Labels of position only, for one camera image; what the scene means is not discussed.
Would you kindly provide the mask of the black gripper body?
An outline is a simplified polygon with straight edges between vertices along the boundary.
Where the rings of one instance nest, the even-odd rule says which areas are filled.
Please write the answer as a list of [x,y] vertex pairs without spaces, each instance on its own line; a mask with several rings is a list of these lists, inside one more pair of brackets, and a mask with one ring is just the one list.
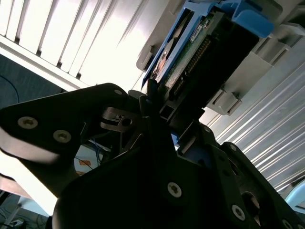
[[58,199],[55,229],[225,229],[210,214],[211,172],[178,156],[172,167],[148,167],[133,154],[73,181]]

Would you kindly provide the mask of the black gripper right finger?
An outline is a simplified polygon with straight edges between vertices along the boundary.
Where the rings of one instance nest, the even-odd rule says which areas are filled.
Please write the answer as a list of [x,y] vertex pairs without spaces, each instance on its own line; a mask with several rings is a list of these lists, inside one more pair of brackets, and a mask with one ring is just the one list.
[[222,214],[218,223],[226,229],[303,229],[305,224],[275,191],[263,175],[233,143],[221,145],[212,130],[192,120],[180,122],[181,115],[190,116],[183,109],[174,114],[166,106],[160,112],[163,119],[180,133],[177,144],[179,154],[212,174],[212,194],[205,200],[212,201],[207,210],[210,214]]

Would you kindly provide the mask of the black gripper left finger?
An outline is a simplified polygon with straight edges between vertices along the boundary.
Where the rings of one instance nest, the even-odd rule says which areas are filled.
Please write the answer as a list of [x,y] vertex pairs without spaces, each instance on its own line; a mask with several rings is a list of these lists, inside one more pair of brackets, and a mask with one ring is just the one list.
[[148,167],[172,167],[178,156],[157,105],[112,83],[2,108],[0,165],[68,167],[79,147],[97,140],[111,150],[102,166],[136,154]]

